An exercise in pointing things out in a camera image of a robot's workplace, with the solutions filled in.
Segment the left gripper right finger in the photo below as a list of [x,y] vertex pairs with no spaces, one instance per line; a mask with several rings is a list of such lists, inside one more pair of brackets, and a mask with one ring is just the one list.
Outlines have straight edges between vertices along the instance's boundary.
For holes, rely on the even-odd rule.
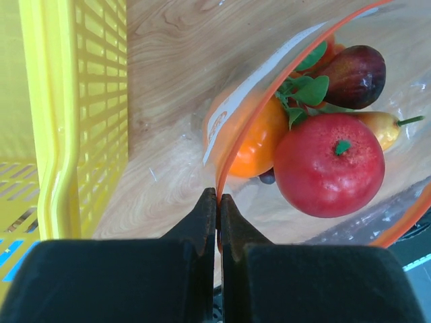
[[274,244],[220,202],[225,322],[423,322],[397,259],[372,246]]

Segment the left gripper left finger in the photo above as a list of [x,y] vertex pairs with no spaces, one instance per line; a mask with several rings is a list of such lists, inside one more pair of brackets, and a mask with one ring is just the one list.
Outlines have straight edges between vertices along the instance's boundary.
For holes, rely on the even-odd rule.
[[49,240],[25,257],[2,322],[211,322],[216,194],[158,239]]

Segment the purple grape bunch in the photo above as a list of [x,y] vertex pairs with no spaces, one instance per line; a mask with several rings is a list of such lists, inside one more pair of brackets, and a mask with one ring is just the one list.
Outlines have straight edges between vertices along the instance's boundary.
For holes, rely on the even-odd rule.
[[275,183],[275,174],[273,168],[259,175],[259,180],[264,183],[271,185]]

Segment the orange persimmon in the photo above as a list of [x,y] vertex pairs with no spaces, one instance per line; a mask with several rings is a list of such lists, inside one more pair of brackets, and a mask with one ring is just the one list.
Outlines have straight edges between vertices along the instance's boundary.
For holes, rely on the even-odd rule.
[[[220,158],[226,148],[237,139],[239,128],[259,101],[260,95],[253,94],[245,99],[225,122],[209,155],[208,161],[213,166],[221,165]],[[270,170],[273,167],[275,149],[288,130],[288,115],[284,106],[276,96],[271,96],[248,130],[229,170],[229,175],[253,178]]]

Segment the clear zip top bag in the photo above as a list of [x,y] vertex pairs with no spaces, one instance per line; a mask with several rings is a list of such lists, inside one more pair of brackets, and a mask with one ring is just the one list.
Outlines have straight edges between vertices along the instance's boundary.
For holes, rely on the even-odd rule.
[[265,1],[205,108],[217,196],[274,244],[388,247],[430,208],[430,2]]

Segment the red lychee with leaves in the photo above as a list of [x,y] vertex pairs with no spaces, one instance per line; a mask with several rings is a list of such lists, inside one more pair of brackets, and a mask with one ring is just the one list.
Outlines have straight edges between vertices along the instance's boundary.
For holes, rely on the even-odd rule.
[[284,80],[275,92],[288,115],[289,126],[303,121],[310,110],[326,105],[324,99],[329,89],[327,76],[314,76],[321,67],[330,63],[345,48],[331,34],[321,42]]

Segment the dark mangosteen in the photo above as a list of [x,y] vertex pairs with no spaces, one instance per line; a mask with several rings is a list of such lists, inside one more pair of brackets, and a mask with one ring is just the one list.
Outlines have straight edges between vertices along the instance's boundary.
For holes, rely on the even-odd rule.
[[327,76],[329,87],[324,101],[352,110],[374,103],[386,82],[387,69],[381,53],[368,45],[350,46],[339,52],[326,65],[310,74]]

